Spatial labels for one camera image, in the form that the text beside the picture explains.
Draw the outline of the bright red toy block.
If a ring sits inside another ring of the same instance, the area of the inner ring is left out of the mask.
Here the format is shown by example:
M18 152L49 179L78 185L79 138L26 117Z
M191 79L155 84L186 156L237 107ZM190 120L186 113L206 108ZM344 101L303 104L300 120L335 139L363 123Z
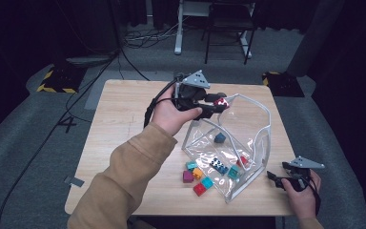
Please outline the bright red toy block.
M202 183L198 183L193 187L193 191L200 197L207 191L207 189Z

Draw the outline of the white desk frame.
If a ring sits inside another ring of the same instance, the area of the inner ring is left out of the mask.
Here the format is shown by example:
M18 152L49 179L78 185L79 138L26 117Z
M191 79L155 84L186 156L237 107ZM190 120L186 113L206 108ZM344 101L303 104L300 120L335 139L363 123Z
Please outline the white desk frame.
M211 3L212 3L212 0L209 0L208 2L205 2L205 3L193 2L191 0L179 0L178 13L177 13L177 34L176 34L175 44L174 44L174 53L175 54L180 55L182 53L183 17L185 15L205 17L205 25L206 25L208 13L209 13L209 5ZM235 44L238 45L238 43L236 42L235 34L234 34L234 38L235 38L235 41L233 43L228 43L228 46L234 46Z

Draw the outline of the person's left hand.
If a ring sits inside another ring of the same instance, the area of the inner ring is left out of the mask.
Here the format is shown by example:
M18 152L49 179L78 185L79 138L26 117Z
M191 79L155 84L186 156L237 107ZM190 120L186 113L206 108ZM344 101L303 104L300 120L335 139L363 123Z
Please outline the person's left hand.
M169 135L176 135L182 126L202 114L201 108L178 111L172 101L174 87L170 87L158 99L152 115L152 122Z

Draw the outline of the black chair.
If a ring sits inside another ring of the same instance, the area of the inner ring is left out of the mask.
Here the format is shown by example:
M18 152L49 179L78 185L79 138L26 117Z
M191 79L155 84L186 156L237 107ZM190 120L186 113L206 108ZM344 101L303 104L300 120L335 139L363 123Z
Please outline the black chair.
M213 43L213 32L234 33L236 42L244 53L244 64L251 57L256 24L252 0L212 0L202 39L207 37L204 63L208 63L210 47L228 46L228 43Z

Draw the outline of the long dark blue toy block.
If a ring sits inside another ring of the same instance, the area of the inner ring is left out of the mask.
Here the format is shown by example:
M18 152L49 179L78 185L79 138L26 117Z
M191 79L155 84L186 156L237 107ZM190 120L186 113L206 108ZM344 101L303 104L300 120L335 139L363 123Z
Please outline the long dark blue toy block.
M228 172L228 167L216 157L210 162L210 165L222 176Z

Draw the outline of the person's right hand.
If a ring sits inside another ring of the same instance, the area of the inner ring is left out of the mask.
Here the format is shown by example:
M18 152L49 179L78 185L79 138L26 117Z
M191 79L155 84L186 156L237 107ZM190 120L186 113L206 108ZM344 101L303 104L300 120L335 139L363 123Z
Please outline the person's right hand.
M282 184L289 197L289 203L298 219L313 219L316 217L316 199L321 186L321 178L311 171L311 187L307 187L302 192L297 192L291 182L287 179L282 180Z

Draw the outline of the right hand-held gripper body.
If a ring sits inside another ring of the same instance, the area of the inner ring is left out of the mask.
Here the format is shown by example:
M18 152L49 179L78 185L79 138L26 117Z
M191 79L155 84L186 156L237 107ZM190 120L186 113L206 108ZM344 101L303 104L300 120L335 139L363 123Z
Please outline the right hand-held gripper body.
M287 174L290 176L288 180L292 183L293 188L297 192L301 192L309 186L312 169L325 168L323 163L318 163L302 156L298 156L288 163L293 166L291 170L285 169Z

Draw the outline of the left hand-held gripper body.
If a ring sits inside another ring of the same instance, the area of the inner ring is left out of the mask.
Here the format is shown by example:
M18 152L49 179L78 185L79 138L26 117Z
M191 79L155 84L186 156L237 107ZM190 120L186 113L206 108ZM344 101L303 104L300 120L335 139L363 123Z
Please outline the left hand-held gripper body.
M174 79L173 104L179 111L201 107L206 113L211 109L210 105L199 103L206 98L206 90L211 87L201 70L189 75L179 74Z

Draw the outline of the grey curtain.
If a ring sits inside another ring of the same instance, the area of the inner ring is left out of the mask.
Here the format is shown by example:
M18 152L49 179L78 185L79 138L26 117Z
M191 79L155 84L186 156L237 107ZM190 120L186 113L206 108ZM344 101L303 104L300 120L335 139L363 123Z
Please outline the grey curtain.
M337 20L344 2L345 0L319 0L310 27L286 70L290 77L302 77L307 74Z

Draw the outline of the grey tape piece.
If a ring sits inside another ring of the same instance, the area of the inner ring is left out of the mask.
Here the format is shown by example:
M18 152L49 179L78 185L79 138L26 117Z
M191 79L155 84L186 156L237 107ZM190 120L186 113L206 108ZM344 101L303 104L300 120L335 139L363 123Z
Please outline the grey tape piece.
M77 177L65 177L64 178L64 182L66 184L69 184L69 185L74 185L74 186L77 186L77 187L82 187L83 184L85 183L84 180L82 179L79 179Z

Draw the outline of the black yellow striped base plate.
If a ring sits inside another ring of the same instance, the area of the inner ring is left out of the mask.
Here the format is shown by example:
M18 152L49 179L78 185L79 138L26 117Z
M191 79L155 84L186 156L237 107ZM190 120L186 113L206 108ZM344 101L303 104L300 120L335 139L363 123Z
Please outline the black yellow striped base plate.
M297 79L287 73L265 72L262 82L270 88L273 96L304 97Z
M73 65L65 69L51 67L37 88L38 92L76 94L87 69Z

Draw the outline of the clear plastic zipper bag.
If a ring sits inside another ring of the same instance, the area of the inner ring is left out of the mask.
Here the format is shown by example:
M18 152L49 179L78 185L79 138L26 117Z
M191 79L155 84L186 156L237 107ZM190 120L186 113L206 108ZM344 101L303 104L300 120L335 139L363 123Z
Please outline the clear plastic zipper bag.
M271 113L260 102L242 94L226 98L230 107L222 114L214 114L190 124L182 150L196 162L197 167L213 181L213 186L230 202L253 182L267 167L271 151ZM222 133L226 140L215 143ZM248 164L239 167L241 156ZM218 158L228 172L233 165L241 169L239 179L222 176L211 165Z

